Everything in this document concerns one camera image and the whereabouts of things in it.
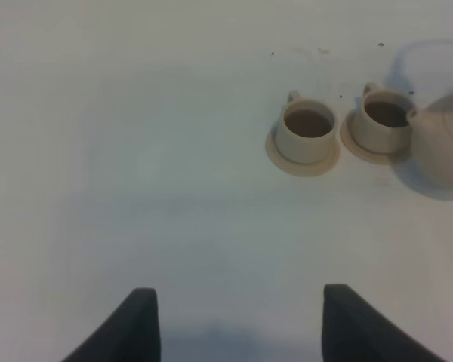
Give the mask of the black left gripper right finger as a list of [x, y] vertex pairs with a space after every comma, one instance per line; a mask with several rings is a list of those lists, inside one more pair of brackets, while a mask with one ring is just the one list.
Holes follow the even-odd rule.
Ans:
[[324, 361], [441, 361], [346, 284], [323, 290]]

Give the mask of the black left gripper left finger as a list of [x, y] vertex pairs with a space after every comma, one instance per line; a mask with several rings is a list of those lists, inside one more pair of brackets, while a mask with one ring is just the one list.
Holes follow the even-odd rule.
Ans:
[[160, 361], [159, 307], [153, 288], [132, 290], [66, 361]]

